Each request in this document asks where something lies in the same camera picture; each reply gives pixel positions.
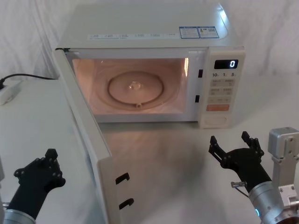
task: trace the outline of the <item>microwave door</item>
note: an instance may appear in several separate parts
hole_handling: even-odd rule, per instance
[[[53,52],[55,65],[63,82],[65,95],[76,121],[77,132],[90,157],[99,203],[106,224],[120,224],[120,212],[112,155],[95,118],[78,86],[75,75],[62,50]]]

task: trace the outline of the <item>white table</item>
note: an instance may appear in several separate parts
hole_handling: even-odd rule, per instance
[[[239,180],[237,175],[222,169],[208,153],[210,136],[215,135],[225,151],[246,146],[242,131],[258,137],[265,151],[262,165],[272,176],[268,133],[284,126],[299,129],[298,84],[298,75],[243,76],[229,129],[198,129],[195,123],[100,124],[116,175],[131,176],[117,186],[120,202],[135,200],[121,210],[123,223],[260,223],[249,199],[230,187],[231,181]],[[66,185],[49,193],[37,221],[100,223],[92,178],[62,86],[58,81],[27,81],[20,90],[0,107],[0,155],[6,175],[2,200],[10,201],[17,189],[13,172],[52,147],[58,151]],[[297,177],[295,186],[299,187]]]

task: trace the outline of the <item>microwave control panel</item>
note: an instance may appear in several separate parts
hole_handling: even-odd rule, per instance
[[[242,73],[244,48],[210,48],[204,69],[203,103],[200,105],[200,126],[228,127]]]

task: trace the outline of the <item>digital display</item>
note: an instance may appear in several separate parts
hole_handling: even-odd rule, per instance
[[[216,60],[214,69],[236,69],[239,60]]]

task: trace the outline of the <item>microwave oven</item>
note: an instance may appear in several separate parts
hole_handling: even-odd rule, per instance
[[[98,123],[228,127],[245,50],[219,4],[76,8],[53,58],[105,222],[120,223],[111,152]]]

